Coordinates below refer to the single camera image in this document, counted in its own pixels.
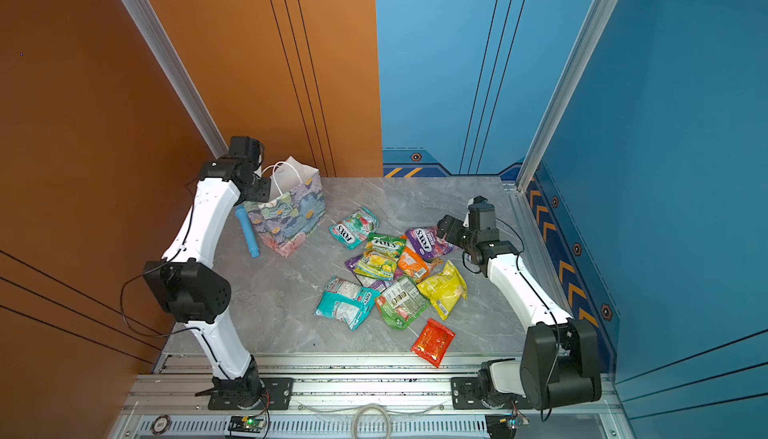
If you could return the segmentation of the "purple Fox's berries bag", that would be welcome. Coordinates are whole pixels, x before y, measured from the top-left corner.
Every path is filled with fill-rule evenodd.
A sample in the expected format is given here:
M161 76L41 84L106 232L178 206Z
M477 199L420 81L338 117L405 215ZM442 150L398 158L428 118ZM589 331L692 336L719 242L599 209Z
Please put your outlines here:
M405 233L414 251L425 261L432 262L450 254L455 246L438 236L436 226L414 227Z

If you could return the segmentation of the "floral paper gift bag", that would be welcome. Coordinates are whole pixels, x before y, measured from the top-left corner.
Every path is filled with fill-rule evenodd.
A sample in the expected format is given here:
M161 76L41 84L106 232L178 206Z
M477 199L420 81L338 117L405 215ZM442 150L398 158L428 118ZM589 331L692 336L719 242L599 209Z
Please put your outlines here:
M245 201L245 211L262 242L288 258L307 240L325 214L320 171L289 156L267 167L266 202Z

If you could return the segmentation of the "green Fox's candy bag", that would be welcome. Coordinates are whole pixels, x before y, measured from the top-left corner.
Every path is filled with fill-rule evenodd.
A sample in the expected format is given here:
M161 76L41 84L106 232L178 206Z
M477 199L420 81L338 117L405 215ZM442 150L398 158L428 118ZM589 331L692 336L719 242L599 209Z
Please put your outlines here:
M375 280L392 280L405 249L406 240L402 237L371 233L353 272Z

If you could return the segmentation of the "teal Fox's candy bag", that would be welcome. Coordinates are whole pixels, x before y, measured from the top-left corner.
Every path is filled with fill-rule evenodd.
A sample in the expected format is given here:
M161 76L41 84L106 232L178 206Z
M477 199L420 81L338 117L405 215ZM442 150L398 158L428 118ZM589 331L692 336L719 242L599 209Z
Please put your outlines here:
M359 207L352 214L329 228L332 237L347 249L353 250L368 240L379 227L379 218L366 207Z

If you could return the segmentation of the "teal white snack bag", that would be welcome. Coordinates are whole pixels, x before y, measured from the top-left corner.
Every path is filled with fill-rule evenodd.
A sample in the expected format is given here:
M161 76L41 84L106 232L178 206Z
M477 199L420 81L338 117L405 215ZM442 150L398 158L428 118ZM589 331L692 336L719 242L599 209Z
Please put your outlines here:
M341 321L355 331L369 316L379 296L374 289L334 276L325 285L315 314Z

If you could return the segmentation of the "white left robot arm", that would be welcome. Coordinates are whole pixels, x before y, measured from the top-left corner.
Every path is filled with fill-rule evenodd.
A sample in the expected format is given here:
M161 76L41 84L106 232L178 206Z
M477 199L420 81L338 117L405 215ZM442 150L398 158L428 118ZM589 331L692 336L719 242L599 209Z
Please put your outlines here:
M261 176L263 154L259 141L234 136L224 155L205 163L177 236L142 273L161 309L193 334L209 360L212 387L204 393L243 409L261 399L264 386L231 319L231 285L213 270L213 261L232 209L269 196L270 183Z

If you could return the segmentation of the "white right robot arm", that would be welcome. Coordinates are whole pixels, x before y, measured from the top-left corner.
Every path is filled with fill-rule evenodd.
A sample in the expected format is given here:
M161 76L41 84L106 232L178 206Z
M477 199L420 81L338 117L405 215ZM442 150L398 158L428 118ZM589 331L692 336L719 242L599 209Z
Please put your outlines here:
M480 366L480 400L501 408L523 399L541 412L598 401L602 379L596 326L573 318L547 294L524 263L524 242L503 240L500 223L494 205L483 196L468 202L463 219L446 215L437 223L437 237L469 256L525 327L519 359Z

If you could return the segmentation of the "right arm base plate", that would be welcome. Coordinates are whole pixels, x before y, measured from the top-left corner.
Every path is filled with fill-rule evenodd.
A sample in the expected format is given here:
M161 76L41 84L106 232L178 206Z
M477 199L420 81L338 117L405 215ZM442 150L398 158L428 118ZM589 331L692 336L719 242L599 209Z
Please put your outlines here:
M491 393L481 387L476 376L450 379L451 401L455 410L514 410L529 409L526 397L512 393Z

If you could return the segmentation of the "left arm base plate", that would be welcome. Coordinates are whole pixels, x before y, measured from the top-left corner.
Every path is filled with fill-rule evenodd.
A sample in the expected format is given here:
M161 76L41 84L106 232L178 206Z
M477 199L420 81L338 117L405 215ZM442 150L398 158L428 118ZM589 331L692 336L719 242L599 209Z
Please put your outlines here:
M294 379L267 377L251 381L220 380L213 378L214 386L197 396L209 395L208 409L214 411L262 410L284 411L289 408Z

